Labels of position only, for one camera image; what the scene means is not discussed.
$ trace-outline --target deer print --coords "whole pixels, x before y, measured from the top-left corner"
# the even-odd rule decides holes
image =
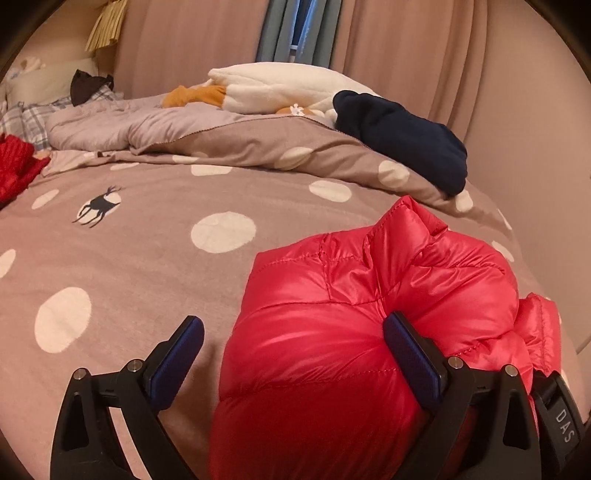
[[[80,222],[84,217],[86,217],[91,212],[96,212],[96,215],[93,218],[91,218],[87,222],[84,222],[84,223],[81,222],[80,224],[81,225],[88,225],[89,223],[92,223],[96,219],[98,219],[98,221],[94,225],[92,225],[90,228],[94,228],[95,226],[97,226],[99,223],[101,223],[103,221],[103,219],[105,218],[105,215],[107,213],[109,213],[112,209],[117,207],[117,205],[121,204],[121,202],[113,203],[113,202],[110,202],[109,200],[107,200],[107,197],[111,193],[120,192],[121,190],[122,190],[121,187],[118,187],[117,185],[109,187],[107,189],[106,193],[104,193],[103,195],[99,195],[96,198],[93,198],[86,205],[84,205],[82,207],[82,210],[80,210],[80,213],[78,214],[78,218],[76,218],[76,220],[74,220],[72,223]]]

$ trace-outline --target plaid pillow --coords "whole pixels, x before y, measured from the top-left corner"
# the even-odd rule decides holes
[[[89,100],[118,100],[119,96],[113,93],[106,85],[102,86]],[[25,142],[33,144],[36,151],[49,150],[51,145],[47,138],[45,122],[52,113],[72,106],[70,97],[61,98],[49,105],[24,106],[22,103],[11,108],[0,121],[0,133],[15,135]]]
[[[25,124],[22,122],[22,108],[20,105],[15,105],[2,116],[0,134],[14,135],[26,141]]]

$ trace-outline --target white polka dot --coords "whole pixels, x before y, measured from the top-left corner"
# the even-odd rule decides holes
[[[115,165],[113,165],[111,167],[111,170],[116,171],[116,170],[125,170],[126,168],[133,168],[133,167],[137,167],[139,165],[139,162],[134,162],[134,163],[116,163]]]
[[[6,276],[11,269],[14,259],[17,257],[17,251],[14,249],[6,250],[0,255],[0,278]]]
[[[117,192],[105,192],[104,195],[87,200],[78,210],[76,219],[81,225],[93,226],[111,215],[111,213],[116,212],[121,206],[121,201],[121,195]]]
[[[505,257],[509,262],[514,262],[515,258],[513,257],[513,254],[511,252],[509,252],[509,250],[507,249],[507,247],[501,245],[499,242],[496,241],[492,241],[492,248],[494,248],[496,251],[498,251],[501,255],[503,255],[503,257]]]
[[[69,287],[47,300],[37,312],[35,340],[47,353],[60,353],[85,332],[90,322],[90,297]]]
[[[191,165],[191,173],[196,177],[209,175],[226,175],[232,171],[232,167],[225,165]]]
[[[397,189],[406,184],[410,170],[401,163],[384,160],[378,167],[378,178],[382,185]]]
[[[207,155],[202,152],[197,152],[195,155],[191,157],[187,157],[185,155],[173,155],[173,162],[175,163],[184,163],[187,165],[195,163],[200,158],[207,158]]]
[[[211,254],[231,252],[255,238],[256,225],[247,216],[235,212],[215,213],[197,223],[191,240],[197,248]]]
[[[500,216],[503,218],[503,221],[505,222],[505,226],[509,229],[509,230],[513,230],[513,227],[511,226],[511,224],[507,221],[507,219],[505,218],[505,215],[503,215],[503,212],[501,212],[499,210],[499,214]]]
[[[467,190],[456,195],[456,210],[460,213],[466,213],[472,210],[474,207],[474,201],[470,197],[470,193]]]
[[[318,195],[318,197],[330,200],[331,202],[347,202],[353,196],[351,189],[347,185],[333,181],[318,180],[308,188],[314,195]]]
[[[49,192],[44,193],[37,200],[35,200],[33,202],[33,205],[31,205],[31,208],[33,210],[37,210],[37,209],[47,205],[50,201],[52,201],[57,196],[58,193],[60,193],[59,190],[50,190]]]
[[[279,160],[275,162],[273,166],[277,170],[293,170],[294,168],[297,168],[305,163],[308,158],[310,158],[310,155],[312,155],[313,151],[314,150],[308,147],[290,148],[281,156]]]
[[[566,386],[570,389],[569,379],[567,378],[564,370],[560,371],[560,376],[562,377],[562,380],[564,380],[564,383],[566,383]]]

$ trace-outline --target navy blue cloth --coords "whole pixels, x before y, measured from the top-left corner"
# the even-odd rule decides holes
[[[340,132],[406,165],[450,196],[466,186],[466,147],[445,125],[368,93],[344,90],[333,104]]]

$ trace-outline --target black clamp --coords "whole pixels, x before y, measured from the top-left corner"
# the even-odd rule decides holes
[[[393,480],[437,480],[471,406],[475,433],[456,480],[540,480],[538,434],[528,394],[513,365],[500,372],[445,358],[400,312],[384,320],[384,338],[421,406],[432,414]]]
[[[558,372],[546,377],[542,372],[534,371],[531,396],[538,415],[543,479],[554,479],[583,440],[583,421]]]
[[[158,420],[170,408],[204,341],[203,322],[187,317],[170,340],[120,372],[74,372],[57,421],[51,480],[137,480],[109,408],[120,408],[152,480],[197,480]]]

